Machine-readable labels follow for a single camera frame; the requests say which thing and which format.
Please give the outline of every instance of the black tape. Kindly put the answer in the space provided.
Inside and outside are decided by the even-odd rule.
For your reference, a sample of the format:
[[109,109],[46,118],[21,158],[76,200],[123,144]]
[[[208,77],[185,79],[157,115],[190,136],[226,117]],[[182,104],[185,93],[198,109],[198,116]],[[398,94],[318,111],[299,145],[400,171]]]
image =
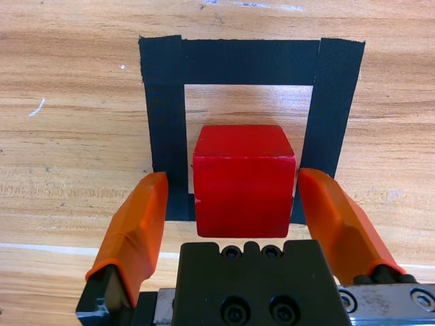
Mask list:
[[319,41],[182,41],[185,84],[313,85]]
[[188,142],[181,36],[139,40],[154,172],[169,182],[167,220],[188,221]]
[[[308,140],[312,137],[330,137],[328,146],[332,155],[324,155],[327,152],[325,149],[317,160],[321,161],[318,164],[320,170],[333,170],[335,173],[355,90],[356,81],[352,83],[355,67],[352,64],[357,65],[358,70],[362,57],[362,50],[360,54],[353,47],[348,48],[347,44],[356,44],[364,49],[362,43],[335,39],[191,41],[181,40],[179,35],[141,37],[141,72],[145,85],[153,169],[155,172],[165,171],[169,180],[167,220],[195,220],[194,196],[188,194],[185,84],[314,84],[306,137]],[[330,114],[331,110],[331,117],[319,120],[319,116]],[[331,125],[318,126],[319,121]],[[340,124],[338,132],[335,131],[337,123]],[[314,143],[312,140],[304,143],[304,164],[309,165],[310,158],[313,158],[311,146]],[[296,221],[301,223],[301,218],[296,218]]]
[[[335,177],[364,46],[344,39],[321,39],[301,168],[316,168]],[[298,187],[292,223],[306,223]]]

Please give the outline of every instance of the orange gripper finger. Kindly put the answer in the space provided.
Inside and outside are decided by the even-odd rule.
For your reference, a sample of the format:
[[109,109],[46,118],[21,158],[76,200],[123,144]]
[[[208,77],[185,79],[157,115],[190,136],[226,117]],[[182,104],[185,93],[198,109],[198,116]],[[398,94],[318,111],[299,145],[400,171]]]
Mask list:
[[334,179],[322,171],[304,168],[298,182],[310,235],[320,242],[341,284],[352,284],[358,275],[370,276],[378,265],[406,273],[394,261],[365,212]]
[[143,178],[112,218],[86,280],[105,266],[115,265],[135,307],[141,283],[156,269],[167,200],[165,173]]

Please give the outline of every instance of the tape frame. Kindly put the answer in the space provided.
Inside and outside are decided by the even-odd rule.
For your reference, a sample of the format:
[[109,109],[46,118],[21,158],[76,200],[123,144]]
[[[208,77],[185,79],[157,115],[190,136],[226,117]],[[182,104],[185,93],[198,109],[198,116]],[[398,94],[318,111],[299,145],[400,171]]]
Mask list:
[[[301,168],[335,176],[365,43],[139,38],[154,172],[169,181],[167,221],[195,221],[188,193],[184,85],[312,86]],[[305,224],[296,186],[292,223]]]

